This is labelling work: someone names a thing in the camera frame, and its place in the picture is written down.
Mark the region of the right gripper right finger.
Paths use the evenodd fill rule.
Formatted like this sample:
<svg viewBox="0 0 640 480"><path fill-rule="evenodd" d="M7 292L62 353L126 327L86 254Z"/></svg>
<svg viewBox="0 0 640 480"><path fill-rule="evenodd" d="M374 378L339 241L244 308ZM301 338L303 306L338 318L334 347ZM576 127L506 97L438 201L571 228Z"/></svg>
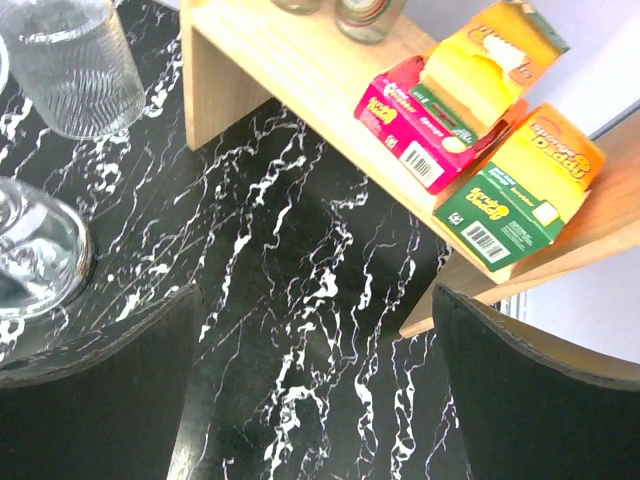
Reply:
<svg viewBox="0 0 640 480"><path fill-rule="evenodd" d="M432 313L474 478L638 478L638 364L444 284Z"/></svg>

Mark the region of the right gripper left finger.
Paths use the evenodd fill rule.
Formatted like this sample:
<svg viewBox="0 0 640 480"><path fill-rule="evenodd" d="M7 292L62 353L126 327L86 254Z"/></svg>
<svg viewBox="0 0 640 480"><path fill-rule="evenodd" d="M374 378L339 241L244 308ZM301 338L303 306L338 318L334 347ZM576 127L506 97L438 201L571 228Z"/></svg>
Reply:
<svg viewBox="0 0 640 480"><path fill-rule="evenodd" d="M2 478L166 478L204 317L189 284L3 365Z"/></svg>

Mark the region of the clear wine glass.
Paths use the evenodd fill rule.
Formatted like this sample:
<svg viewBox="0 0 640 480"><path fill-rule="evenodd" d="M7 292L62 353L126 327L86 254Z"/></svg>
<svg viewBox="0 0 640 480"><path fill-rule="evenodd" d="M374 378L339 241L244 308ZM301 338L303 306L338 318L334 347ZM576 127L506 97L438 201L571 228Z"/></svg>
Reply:
<svg viewBox="0 0 640 480"><path fill-rule="evenodd" d="M65 202L1 178L1 318L38 318L88 283L95 248L88 226Z"/></svg>

